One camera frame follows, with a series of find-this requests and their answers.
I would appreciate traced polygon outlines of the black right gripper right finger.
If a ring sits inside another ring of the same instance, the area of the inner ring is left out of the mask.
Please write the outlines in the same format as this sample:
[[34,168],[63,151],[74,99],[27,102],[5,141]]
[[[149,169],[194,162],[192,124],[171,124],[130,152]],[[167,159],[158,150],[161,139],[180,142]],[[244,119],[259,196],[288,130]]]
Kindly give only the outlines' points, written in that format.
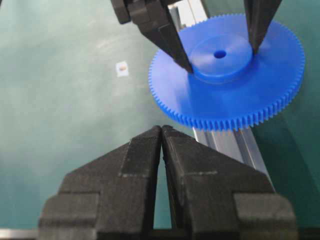
[[172,226],[191,240],[296,240],[291,203],[267,176],[162,127]]

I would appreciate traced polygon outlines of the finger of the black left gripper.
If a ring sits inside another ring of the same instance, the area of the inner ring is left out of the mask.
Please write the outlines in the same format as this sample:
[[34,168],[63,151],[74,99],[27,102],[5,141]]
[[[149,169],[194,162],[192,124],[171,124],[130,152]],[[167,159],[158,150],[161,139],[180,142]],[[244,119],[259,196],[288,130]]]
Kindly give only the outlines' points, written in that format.
[[181,39],[170,14],[175,0],[112,0],[120,24],[133,22],[141,34],[168,54],[188,73],[193,72]]
[[282,0],[244,0],[249,43],[257,54]]

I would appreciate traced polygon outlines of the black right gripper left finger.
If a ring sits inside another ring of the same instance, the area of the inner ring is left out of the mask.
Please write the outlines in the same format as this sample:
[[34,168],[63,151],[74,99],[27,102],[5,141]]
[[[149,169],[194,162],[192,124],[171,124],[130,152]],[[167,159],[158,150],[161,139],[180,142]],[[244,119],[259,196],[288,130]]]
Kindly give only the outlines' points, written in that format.
[[154,225],[162,130],[156,125],[69,172],[38,220],[41,240],[145,240]]

